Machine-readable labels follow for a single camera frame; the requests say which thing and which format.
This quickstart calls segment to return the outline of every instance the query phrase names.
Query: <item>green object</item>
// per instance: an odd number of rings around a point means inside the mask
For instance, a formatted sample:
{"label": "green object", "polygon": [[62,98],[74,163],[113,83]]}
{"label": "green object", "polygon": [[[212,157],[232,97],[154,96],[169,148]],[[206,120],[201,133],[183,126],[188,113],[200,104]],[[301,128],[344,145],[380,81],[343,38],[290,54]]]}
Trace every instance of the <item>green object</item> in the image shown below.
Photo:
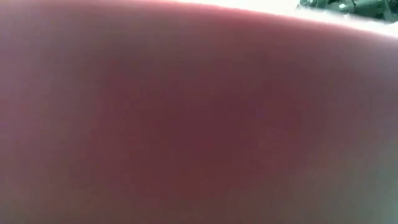
{"label": "green object", "polygon": [[398,0],[300,0],[299,7],[355,14],[386,22],[398,21]]}

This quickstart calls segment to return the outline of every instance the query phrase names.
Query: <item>dark object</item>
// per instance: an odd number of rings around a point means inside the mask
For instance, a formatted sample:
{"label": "dark object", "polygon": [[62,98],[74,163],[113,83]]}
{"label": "dark object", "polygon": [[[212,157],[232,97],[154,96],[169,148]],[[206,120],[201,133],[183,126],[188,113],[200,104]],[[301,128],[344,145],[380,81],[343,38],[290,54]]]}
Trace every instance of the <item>dark object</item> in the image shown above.
{"label": "dark object", "polygon": [[298,7],[355,14],[386,22],[398,21],[398,0],[300,0]]}

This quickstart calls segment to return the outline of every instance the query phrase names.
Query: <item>skin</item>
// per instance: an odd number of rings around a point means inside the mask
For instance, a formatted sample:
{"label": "skin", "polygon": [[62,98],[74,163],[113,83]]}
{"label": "skin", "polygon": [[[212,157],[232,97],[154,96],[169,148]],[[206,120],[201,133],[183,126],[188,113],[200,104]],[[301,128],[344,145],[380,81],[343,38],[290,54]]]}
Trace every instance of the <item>skin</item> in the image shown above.
{"label": "skin", "polygon": [[171,2],[0,4],[5,223],[394,223],[398,41]]}

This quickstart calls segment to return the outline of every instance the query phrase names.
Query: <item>finger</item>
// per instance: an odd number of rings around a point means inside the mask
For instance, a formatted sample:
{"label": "finger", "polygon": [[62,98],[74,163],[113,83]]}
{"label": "finger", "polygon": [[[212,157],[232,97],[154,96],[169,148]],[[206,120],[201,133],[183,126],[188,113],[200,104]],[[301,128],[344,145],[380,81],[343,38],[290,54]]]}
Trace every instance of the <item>finger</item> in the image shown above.
{"label": "finger", "polygon": [[10,216],[391,217],[394,38],[172,2],[1,10]]}

